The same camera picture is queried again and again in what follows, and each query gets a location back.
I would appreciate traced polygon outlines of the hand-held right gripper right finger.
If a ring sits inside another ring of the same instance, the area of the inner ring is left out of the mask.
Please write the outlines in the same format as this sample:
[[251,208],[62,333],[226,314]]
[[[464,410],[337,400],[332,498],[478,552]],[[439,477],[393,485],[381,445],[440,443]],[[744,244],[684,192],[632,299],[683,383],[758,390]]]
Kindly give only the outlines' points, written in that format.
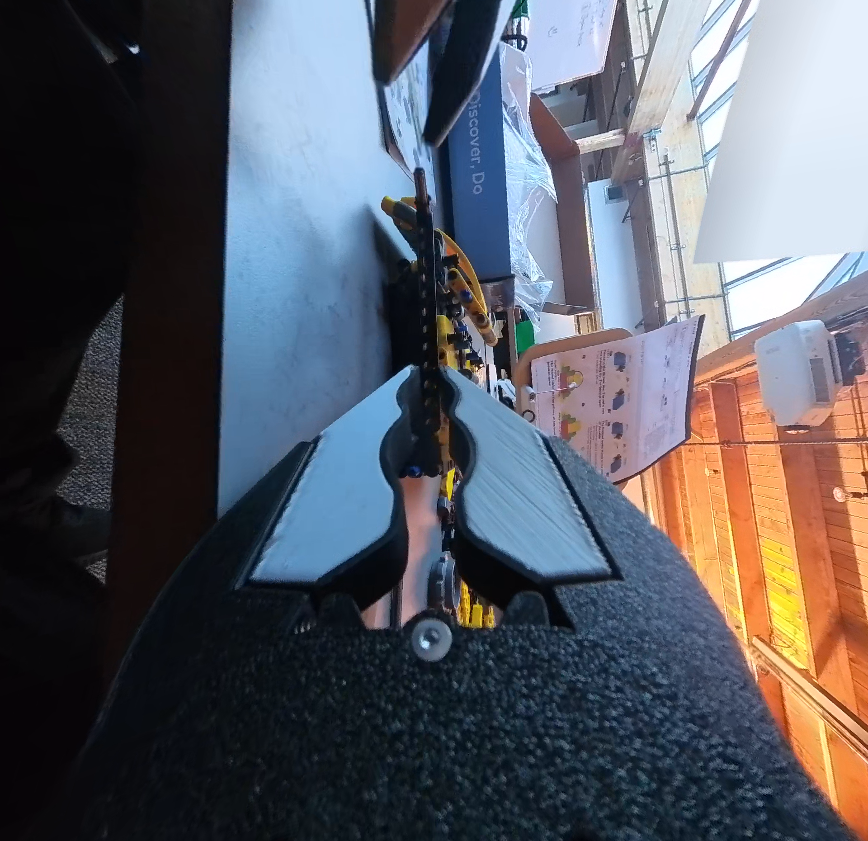
[[533,592],[559,614],[557,588],[614,581],[547,438],[455,369],[441,369],[441,395],[461,475],[453,555],[470,589],[502,611]]

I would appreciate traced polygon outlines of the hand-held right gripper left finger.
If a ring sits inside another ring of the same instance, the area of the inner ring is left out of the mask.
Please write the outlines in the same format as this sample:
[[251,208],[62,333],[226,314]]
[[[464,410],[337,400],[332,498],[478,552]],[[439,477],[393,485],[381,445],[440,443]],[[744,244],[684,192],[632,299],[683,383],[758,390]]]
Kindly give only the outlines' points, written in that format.
[[349,595],[361,611],[392,591],[408,561],[399,478],[417,416],[409,365],[316,438],[256,550],[250,586],[297,590],[316,605]]

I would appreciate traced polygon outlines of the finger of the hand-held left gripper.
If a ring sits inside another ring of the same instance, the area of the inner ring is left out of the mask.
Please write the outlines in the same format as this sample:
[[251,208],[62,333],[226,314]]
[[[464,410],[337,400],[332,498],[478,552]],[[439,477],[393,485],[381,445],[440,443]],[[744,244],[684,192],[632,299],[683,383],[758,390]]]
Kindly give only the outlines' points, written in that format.
[[373,76],[392,85],[454,0],[374,0]]
[[430,87],[424,139],[439,147],[480,86],[519,0],[454,0]]

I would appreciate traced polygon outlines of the yellow toy vehicle model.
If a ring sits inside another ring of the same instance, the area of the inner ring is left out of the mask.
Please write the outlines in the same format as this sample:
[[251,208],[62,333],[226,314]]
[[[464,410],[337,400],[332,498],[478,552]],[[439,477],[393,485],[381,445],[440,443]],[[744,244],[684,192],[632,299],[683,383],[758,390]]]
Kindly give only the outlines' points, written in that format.
[[[390,275],[392,356],[397,366],[413,364],[418,367],[421,312],[415,194],[399,198],[386,195],[381,208],[414,254],[410,259],[397,260],[395,271]],[[441,369],[455,369],[494,401],[514,412],[514,397],[509,397],[509,391],[504,391],[497,380],[491,379],[491,369],[480,352],[481,346],[493,347],[498,343],[481,283],[456,240],[436,227],[434,220],[433,225],[438,243],[440,377]],[[441,381],[440,400],[442,466],[436,477],[425,476],[419,467],[417,433],[422,425],[422,401],[421,414],[413,420],[416,441],[413,460],[399,478],[410,551],[406,574],[390,597],[392,628],[409,626],[421,653],[444,648],[448,629],[454,632],[493,629],[496,621],[494,605],[470,589],[461,578],[453,555],[454,503],[461,475],[450,456],[449,422],[442,404]]]

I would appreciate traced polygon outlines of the long black holed beam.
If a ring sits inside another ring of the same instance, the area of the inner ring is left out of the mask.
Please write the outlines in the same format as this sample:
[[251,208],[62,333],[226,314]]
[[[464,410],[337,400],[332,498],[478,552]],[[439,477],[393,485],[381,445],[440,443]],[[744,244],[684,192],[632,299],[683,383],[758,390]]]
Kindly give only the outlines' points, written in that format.
[[418,431],[419,467],[427,477],[441,472],[442,456],[439,433],[442,424],[439,371],[438,330],[438,243],[433,225],[431,202],[425,170],[413,173],[417,212],[418,294],[421,312],[421,379],[422,425]]

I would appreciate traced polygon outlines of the grey desk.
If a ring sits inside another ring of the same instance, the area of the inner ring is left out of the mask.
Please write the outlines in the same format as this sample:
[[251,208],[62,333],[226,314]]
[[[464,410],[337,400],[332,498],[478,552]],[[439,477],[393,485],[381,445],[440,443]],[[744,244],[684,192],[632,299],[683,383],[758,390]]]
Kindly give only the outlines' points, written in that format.
[[369,0],[144,0],[108,669],[212,524],[389,376]]

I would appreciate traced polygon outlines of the white instruction booklet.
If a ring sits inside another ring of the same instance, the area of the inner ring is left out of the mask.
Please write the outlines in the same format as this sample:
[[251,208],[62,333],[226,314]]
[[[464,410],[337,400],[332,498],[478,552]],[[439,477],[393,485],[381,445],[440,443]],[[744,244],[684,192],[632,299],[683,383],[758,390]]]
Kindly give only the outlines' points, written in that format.
[[429,44],[423,44],[396,80],[378,93],[387,152],[410,177],[416,169],[424,169],[428,193],[434,197],[433,154],[424,138],[429,110]]

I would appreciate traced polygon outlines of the whiteboard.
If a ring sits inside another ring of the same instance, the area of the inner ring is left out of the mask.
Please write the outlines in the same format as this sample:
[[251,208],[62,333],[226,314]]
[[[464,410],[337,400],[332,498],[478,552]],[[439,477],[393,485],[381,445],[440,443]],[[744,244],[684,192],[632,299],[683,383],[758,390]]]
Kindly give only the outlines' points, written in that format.
[[546,93],[602,72],[617,0],[528,0],[525,53],[532,90]]

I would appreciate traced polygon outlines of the clear plastic bag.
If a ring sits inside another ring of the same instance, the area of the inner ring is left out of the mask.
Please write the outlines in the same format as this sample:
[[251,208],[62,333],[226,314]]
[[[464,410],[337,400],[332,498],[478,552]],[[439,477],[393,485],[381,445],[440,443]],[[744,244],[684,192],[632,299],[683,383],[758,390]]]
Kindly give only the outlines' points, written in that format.
[[507,43],[498,45],[498,55],[510,270],[515,279],[515,304],[522,308],[537,332],[553,282],[546,278],[528,247],[528,230],[540,203],[545,198],[556,202],[557,193],[530,120],[530,60],[523,51]]

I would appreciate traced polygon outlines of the printed instruction sheet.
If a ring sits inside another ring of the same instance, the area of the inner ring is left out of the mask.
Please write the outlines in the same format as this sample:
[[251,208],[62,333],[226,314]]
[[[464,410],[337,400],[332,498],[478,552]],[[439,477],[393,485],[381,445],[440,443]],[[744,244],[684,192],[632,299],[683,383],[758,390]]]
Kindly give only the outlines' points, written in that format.
[[514,371],[516,411],[612,483],[691,435],[704,316],[631,335],[606,329],[528,348]]

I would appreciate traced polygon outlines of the blue cardboard kit box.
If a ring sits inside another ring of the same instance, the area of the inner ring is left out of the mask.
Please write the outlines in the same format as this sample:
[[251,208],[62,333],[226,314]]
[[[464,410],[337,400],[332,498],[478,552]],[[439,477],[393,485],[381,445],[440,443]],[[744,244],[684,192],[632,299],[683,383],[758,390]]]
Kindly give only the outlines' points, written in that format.
[[[453,236],[469,258],[496,311],[515,304],[510,270],[505,184],[505,136],[498,47],[478,89],[450,130],[447,147]],[[553,282],[549,305],[566,314],[593,313],[599,297],[591,259],[580,144],[531,92],[529,115],[548,161],[557,201],[545,198],[528,230],[528,247]]]

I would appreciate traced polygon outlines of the person's dark clothing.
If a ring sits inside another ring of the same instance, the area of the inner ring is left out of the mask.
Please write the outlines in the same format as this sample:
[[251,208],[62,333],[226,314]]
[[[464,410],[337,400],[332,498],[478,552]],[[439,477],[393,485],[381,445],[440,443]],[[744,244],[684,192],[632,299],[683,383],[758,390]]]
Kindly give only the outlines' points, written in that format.
[[98,701],[111,515],[64,499],[59,433],[136,230],[136,102],[71,0],[2,0],[2,839],[46,806]]

